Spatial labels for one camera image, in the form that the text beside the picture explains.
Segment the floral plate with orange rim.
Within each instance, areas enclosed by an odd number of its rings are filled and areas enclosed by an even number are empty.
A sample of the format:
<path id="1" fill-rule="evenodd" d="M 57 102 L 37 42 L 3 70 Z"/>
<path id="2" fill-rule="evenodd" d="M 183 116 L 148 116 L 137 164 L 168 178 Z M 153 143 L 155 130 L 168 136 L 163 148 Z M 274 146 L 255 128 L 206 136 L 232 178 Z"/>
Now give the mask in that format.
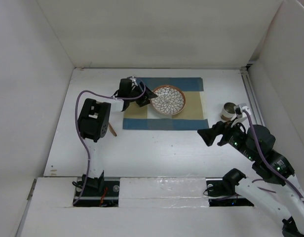
<path id="1" fill-rule="evenodd" d="M 172 85 L 162 85 L 153 90 L 157 96 L 150 100 L 152 107 L 161 115 L 172 116 L 180 113 L 185 105 L 184 93 Z"/>

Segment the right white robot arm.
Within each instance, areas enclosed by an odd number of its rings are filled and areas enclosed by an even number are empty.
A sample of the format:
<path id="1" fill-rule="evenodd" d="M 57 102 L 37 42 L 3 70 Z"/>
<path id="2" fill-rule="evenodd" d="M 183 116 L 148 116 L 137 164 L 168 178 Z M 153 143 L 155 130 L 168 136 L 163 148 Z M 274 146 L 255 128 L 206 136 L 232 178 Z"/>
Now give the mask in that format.
<path id="1" fill-rule="evenodd" d="M 220 121 L 197 133 L 207 146 L 212 146 L 220 135 L 218 146 L 229 144 L 251 161 L 252 169 L 272 187 L 281 202 L 262 191 L 236 168 L 222 177 L 224 195 L 240 195 L 261 208 L 279 224 L 285 237 L 304 237 L 304 191 L 289 161 L 273 149 L 275 137 L 266 127 L 252 124 L 245 129 L 241 123 L 232 125 Z"/>

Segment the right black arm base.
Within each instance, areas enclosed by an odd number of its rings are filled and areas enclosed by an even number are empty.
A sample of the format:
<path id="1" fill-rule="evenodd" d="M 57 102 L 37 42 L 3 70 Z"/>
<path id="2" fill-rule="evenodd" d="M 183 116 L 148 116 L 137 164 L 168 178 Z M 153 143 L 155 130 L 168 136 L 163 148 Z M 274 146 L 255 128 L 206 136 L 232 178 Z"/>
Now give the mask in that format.
<path id="1" fill-rule="evenodd" d="M 203 195 L 208 197 L 209 207 L 232 207 L 250 206 L 254 207 L 249 200 L 224 187 L 222 179 L 207 179 L 206 189 Z"/>

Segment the white and brown cup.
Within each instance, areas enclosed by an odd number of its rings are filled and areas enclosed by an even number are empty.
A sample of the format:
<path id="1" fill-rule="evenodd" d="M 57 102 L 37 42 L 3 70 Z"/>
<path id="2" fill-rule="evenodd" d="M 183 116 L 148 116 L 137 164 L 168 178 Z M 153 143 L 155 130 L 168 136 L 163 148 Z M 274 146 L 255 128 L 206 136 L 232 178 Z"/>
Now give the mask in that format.
<path id="1" fill-rule="evenodd" d="M 231 121 L 236 117 L 235 107 L 233 102 L 227 102 L 223 105 L 220 118 L 222 121 Z"/>

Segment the blue and tan placemat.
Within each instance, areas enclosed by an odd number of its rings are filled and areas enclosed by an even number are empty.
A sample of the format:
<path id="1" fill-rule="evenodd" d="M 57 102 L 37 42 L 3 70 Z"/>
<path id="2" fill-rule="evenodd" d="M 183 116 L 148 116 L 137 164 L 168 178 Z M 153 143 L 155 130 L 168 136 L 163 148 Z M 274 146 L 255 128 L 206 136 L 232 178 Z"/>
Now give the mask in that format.
<path id="1" fill-rule="evenodd" d="M 136 103 L 131 103 L 124 112 L 124 130 L 167 130 L 187 131 L 208 128 L 207 106 L 203 79 L 192 78 L 140 78 L 150 89 L 159 86 L 171 85 L 179 88 L 186 98 L 185 107 L 181 112 L 172 116 L 158 113 L 152 104 L 140 108 Z"/>

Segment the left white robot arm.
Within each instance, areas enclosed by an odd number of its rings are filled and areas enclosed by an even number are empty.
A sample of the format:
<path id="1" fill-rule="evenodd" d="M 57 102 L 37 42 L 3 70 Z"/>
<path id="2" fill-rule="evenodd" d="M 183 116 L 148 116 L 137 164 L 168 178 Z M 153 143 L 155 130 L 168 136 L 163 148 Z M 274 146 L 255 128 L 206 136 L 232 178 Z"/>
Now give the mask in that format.
<path id="1" fill-rule="evenodd" d="M 99 158 L 97 142 L 109 130 L 111 112 L 124 112 L 132 102 L 139 107 L 157 98 L 139 78 L 121 79 L 118 90 L 112 96 L 96 94 L 90 90 L 79 93 L 75 104 L 75 126 L 79 140 L 87 152 L 86 173 L 74 185 L 81 191 L 100 195 L 105 188 L 104 167 Z"/>

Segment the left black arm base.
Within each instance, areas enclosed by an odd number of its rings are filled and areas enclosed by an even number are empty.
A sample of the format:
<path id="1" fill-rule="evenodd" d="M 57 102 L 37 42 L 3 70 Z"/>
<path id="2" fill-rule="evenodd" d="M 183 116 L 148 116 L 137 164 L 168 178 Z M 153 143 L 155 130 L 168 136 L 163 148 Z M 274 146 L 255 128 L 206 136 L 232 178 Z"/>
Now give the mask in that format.
<path id="1" fill-rule="evenodd" d="M 86 187 L 80 198 L 78 197 L 82 188 L 82 181 L 73 181 L 73 185 L 75 186 L 74 207 L 118 207 L 120 180 L 105 180 L 102 191 Z"/>

